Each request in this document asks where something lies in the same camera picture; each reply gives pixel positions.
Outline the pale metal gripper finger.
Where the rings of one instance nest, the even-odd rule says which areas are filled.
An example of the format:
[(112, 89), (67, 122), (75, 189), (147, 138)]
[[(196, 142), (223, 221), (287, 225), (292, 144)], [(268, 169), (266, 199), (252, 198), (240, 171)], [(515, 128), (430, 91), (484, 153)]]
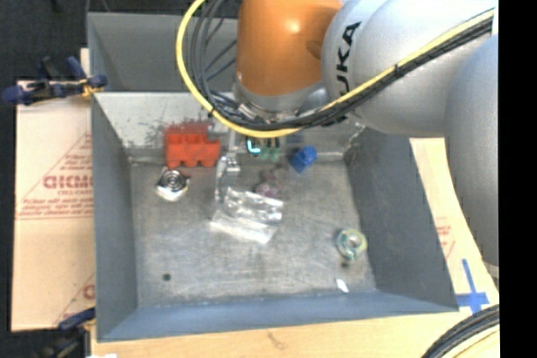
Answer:
[(228, 187), (235, 189), (239, 183), (241, 175), (241, 165), (236, 157), (228, 158)]
[(227, 193), (227, 188), (228, 188), (227, 167), (228, 167), (227, 156), (220, 157), (216, 163), (216, 169), (215, 169), (214, 198), (215, 198), (215, 202), (217, 203), (222, 203)]

